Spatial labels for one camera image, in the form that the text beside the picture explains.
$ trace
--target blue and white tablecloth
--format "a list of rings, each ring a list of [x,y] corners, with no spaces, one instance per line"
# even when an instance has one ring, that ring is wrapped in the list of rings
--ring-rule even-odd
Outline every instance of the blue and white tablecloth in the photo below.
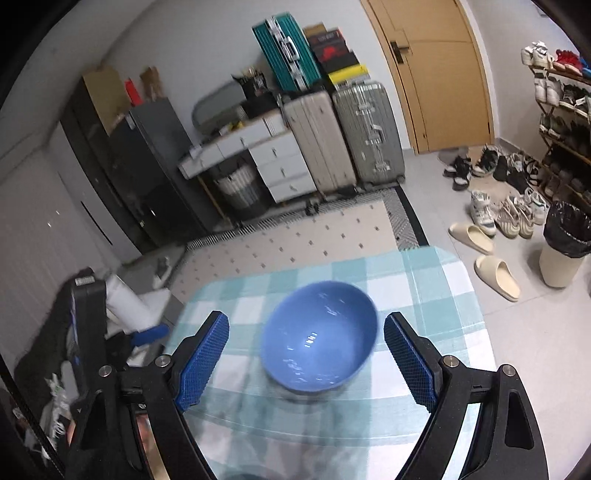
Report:
[[[401,311],[443,355],[496,369],[466,268],[438,248],[211,283],[186,306],[167,352],[195,334],[212,310],[230,319],[228,343],[201,402],[185,413],[219,479],[391,480],[423,430],[428,412],[415,404],[381,328],[369,361],[341,388],[297,395],[268,378],[259,359],[264,322],[286,295],[323,280],[361,288],[382,321]],[[470,406],[446,478],[459,475],[477,415],[478,406]]]

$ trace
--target bowl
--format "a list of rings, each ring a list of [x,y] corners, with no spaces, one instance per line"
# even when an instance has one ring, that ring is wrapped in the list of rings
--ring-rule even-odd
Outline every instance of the bowl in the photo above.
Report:
[[[364,292],[337,281],[313,283],[271,313],[262,333],[262,364],[289,390],[328,390],[359,372],[377,335],[378,312]]]

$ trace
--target beige slide sandal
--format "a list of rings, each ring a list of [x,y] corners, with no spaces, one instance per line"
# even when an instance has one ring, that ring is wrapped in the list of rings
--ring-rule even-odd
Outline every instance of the beige slide sandal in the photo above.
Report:
[[[492,240],[473,223],[454,223],[449,228],[449,234],[458,242],[478,250],[481,254],[491,254],[495,248]]]
[[[474,262],[474,270],[484,283],[507,300],[519,300],[521,289],[504,260],[492,255],[483,255]]]

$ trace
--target suitcase handle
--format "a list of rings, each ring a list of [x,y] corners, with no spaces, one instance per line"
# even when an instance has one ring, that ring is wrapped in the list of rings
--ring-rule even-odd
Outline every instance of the suitcase handle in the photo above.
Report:
[[[300,59],[300,53],[297,51],[296,44],[294,44],[291,37],[281,41],[281,49],[287,61],[298,61]]]
[[[374,132],[377,132],[376,136],[371,137],[370,139],[365,141],[366,145],[381,145],[384,143],[384,129],[380,125],[373,124],[371,126]]]
[[[360,103],[357,106],[357,110],[355,111],[355,115],[359,116],[359,115],[369,115],[370,113],[374,113],[375,112],[375,107],[367,102],[367,103]]]

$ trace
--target black cabinet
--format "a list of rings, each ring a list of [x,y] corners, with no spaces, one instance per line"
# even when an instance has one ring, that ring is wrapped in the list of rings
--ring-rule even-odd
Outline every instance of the black cabinet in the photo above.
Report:
[[[130,109],[107,135],[82,80],[61,123],[102,202],[142,253],[206,236],[221,220],[199,180],[178,170],[191,141],[168,99]]]

